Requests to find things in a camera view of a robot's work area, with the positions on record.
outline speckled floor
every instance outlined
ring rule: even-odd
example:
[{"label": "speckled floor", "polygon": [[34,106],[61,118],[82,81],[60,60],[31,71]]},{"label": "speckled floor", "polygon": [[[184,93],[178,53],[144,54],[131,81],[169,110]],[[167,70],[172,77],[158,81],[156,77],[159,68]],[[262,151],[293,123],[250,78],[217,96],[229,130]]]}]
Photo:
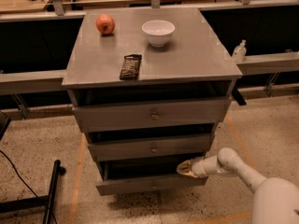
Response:
[{"label": "speckled floor", "polygon": [[[232,102],[216,131],[208,155],[234,148],[242,159],[268,177],[299,186],[298,95]],[[252,194],[238,177],[211,176],[203,187],[100,196],[98,170],[68,107],[32,110],[29,119],[13,120],[0,149],[38,195],[48,194],[52,166],[60,177],[54,215],[57,223],[211,224],[250,223]],[[33,197],[0,155],[0,202]],[[41,209],[0,214],[1,224],[42,223]]]}]

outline red apple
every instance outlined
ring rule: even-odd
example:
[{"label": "red apple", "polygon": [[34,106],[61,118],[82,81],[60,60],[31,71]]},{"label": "red apple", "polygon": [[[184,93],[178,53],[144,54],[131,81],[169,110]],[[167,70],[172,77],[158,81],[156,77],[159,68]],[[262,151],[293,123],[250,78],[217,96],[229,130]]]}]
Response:
[{"label": "red apple", "polygon": [[114,19],[112,19],[107,14],[101,14],[96,19],[96,28],[99,30],[99,32],[103,35],[109,35],[112,34],[114,31],[115,22]]}]

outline bottom drawer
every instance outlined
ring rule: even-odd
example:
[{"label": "bottom drawer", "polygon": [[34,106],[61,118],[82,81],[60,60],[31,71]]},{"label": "bottom drawer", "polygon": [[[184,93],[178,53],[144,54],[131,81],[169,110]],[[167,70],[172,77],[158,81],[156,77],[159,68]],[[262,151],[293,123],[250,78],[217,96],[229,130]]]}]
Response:
[{"label": "bottom drawer", "polygon": [[107,180],[96,187],[103,195],[133,193],[141,191],[178,189],[205,185],[207,178],[190,178],[182,175],[157,175],[125,180]]},{"label": "bottom drawer", "polygon": [[202,155],[203,153],[191,153],[143,159],[101,161],[97,164],[103,182],[97,188],[101,195],[110,195],[203,185],[203,179],[193,179],[177,174],[177,167],[180,163]]}]

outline white robotic arm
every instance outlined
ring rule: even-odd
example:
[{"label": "white robotic arm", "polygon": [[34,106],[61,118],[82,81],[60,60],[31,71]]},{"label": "white robotic arm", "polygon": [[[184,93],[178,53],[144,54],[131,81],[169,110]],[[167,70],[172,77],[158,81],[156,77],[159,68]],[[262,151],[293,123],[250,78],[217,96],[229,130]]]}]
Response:
[{"label": "white robotic arm", "polygon": [[264,177],[228,147],[222,148],[217,156],[185,161],[177,171],[194,178],[238,175],[254,194],[252,224],[299,223],[299,188],[281,178]]}]

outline cabinet top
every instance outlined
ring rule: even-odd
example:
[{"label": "cabinet top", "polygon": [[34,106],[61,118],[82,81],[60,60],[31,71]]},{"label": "cabinet top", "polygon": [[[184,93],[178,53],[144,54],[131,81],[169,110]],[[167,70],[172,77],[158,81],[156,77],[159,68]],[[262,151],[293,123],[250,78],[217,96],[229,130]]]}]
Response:
[{"label": "cabinet top", "polygon": [[[113,35],[100,35],[98,15],[115,20]],[[142,24],[170,21],[176,26],[162,48],[148,44]],[[139,79],[120,80],[125,55],[141,54]],[[241,72],[197,8],[129,8],[87,11],[67,66],[66,88],[134,85],[138,82],[237,79]]]}]

